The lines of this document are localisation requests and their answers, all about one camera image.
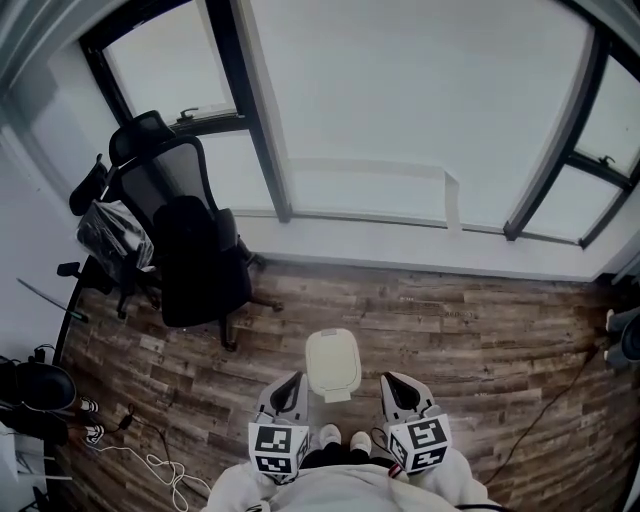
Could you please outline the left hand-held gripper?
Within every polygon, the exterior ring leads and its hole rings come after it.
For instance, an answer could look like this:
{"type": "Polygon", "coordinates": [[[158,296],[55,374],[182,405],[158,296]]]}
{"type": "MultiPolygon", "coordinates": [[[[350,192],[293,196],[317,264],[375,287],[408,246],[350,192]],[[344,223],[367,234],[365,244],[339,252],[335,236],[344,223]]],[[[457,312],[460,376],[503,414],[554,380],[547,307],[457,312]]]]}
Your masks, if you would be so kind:
{"type": "MultiPolygon", "coordinates": [[[[260,393],[257,410],[276,420],[304,424],[308,416],[308,378],[291,372],[260,393]]],[[[276,484],[295,480],[310,447],[308,426],[250,423],[249,458],[255,471],[276,484]]]]}

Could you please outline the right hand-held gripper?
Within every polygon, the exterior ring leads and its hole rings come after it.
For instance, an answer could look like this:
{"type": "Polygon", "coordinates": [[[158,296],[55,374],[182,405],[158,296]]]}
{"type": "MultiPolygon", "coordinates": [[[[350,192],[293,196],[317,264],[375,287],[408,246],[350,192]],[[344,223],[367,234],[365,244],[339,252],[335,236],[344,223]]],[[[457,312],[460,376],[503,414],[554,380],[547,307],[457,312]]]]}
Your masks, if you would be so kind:
{"type": "Polygon", "coordinates": [[[388,429],[387,449],[399,466],[411,475],[442,464],[452,444],[448,415],[403,423],[434,405],[430,389],[401,373],[383,373],[380,387],[385,419],[396,424],[388,429]]]}

